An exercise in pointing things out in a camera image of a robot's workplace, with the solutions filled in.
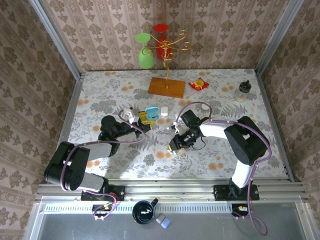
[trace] metal frame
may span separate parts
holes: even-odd
[[[74,78],[76,80],[80,79],[81,71],[78,68],[78,65],[74,61],[72,55],[68,51],[67,46],[65,45],[62,37],[60,36],[57,28],[53,24],[53,21],[49,15],[49,13],[46,11],[46,8],[42,4],[41,0],[30,0],[29,1],[31,5],[33,6],[35,12],[39,16],[41,22],[43,23],[45,29],[49,33],[50,37],[52,38],[52,41],[54,42],[55,46],[57,47],[59,53],[62,55],[65,63],[69,67],[69,70],[73,74]]]
[[[304,0],[289,1],[278,25],[276,26],[268,44],[262,53],[262,56],[260,57],[258,64],[255,67],[255,70],[258,74],[262,75],[266,69],[303,2]]]
[[[271,105],[270,105],[270,101],[269,101],[269,98],[268,98],[264,83],[263,83],[263,81],[261,79],[261,75],[259,73],[256,73],[256,80],[258,82],[258,85],[259,85],[259,88],[260,88],[260,91],[261,91],[261,95],[262,95],[262,99],[263,99],[263,102],[264,102],[264,105],[265,105],[265,108],[266,108],[266,112],[268,113],[268,117],[270,119],[270,123],[271,123],[272,131],[273,131],[273,134],[274,134],[275,142],[276,142],[276,144],[278,146],[279,153],[280,153],[280,155],[282,157],[282,162],[283,162],[283,164],[284,164],[284,166],[286,168],[286,172],[288,174],[289,180],[291,182],[295,182],[295,177],[294,177],[294,174],[292,172],[292,169],[291,169],[291,166],[290,166],[287,154],[286,154],[286,150],[285,150],[284,144],[283,144],[281,136],[280,136],[280,132],[279,132],[279,129],[278,129],[278,126],[277,126],[277,123],[276,123],[276,119],[275,119],[275,116],[273,114],[273,111],[272,111],[272,108],[271,108]]]
[[[295,205],[305,234],[305,238],[307,240],[319,240],[320,230],[318,229],[314,214],[310,207],[310,203],[297,202]]]
[[[245,203],[245,201],[215,201],[213,186],[228,184],[228,182],[229,179],[227,178],[186,178],[183,181],[179,178],[158,180],[109,179],[111,185],[126,186],[124,203],[120,203],[118,207],[132,207],[142,199],[151,201],[157,197],[161,206],[174,206],[177,213],[183,213],[181,209],[179,210],[179,206],[190,206],[191,208],[198,206],[208,209],[210,207],[215,208],[215,206],[225,206],[228,208],[228,204],[230,203]],[[296,203],[306,239],[317,239],[317,225],[310,205],[307,203],[308,194],[305,193],[301,182],[260,178],[255,179],[254,184],[258,185],[260,195],[260,200],[255,201],[255,205]],[[24,239],[36,240],[38,238],[44,214],[83,214],[88,209],[91,209],[93,204],[104,204],[101,201],[95,201],[94,203],[80,201],[80,198],[81,191],[64,192],[57,185],[40,184]],[[62,209],[52,211],[51,207]],[[125,212],[121,212],[120,210],[114,214],[128,214],[129,212],[126,209]]]
[[[61,142],[68,140],[85,76],[86,74],[83,73],[79,81],[75,82],[72,97],[69,103],[68,110],[65,115],[64,123],[61,129],[60,137],[56,147],[58,147]]]

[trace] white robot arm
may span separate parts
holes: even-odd
[[[183,134],[175,135],[169,144],[169,149],[175,152],[183,148],[188,148],[192,146],[199,137],[227,139],[234,155],[238,159],[234,174],[229,181],[230,194],[237,199],[245,192],[255,162],[266,153],[267,146],[253,132],[237,124],[213,123],[208,117],[199,119],[191,110],[182,114],[181,119],[184,124],[189,127],[189,130]],[[267,138],[248,116],[240,118],[238,122],[254,129],[268,142]]]

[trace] black lid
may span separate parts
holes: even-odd
[[[240,86],[239,86],[240,92],[247,94],[250,92],[250,89],[251,89],[251,84],[249,83],[249,80],[243,81],[242,83],[240,83]]]

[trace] blue block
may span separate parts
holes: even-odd
[[[161,223],[161,227],[163,227],[164,229],[167,229],[169,227],[171,223],[171,220],[169,218],[165,218],[162,223]]]
[[[159,114],[157,113],[159,110],[158,106],[149,106],[145,109],[146,119],[150,121],[156,121],[159,119]]]

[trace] black mug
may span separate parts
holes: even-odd
[[[157,204],[158,199],[154,199],[151,203],[148,201],[137,202],[132,210],[133,219],[138,224],[148,224],[155,216],[154,206]]]

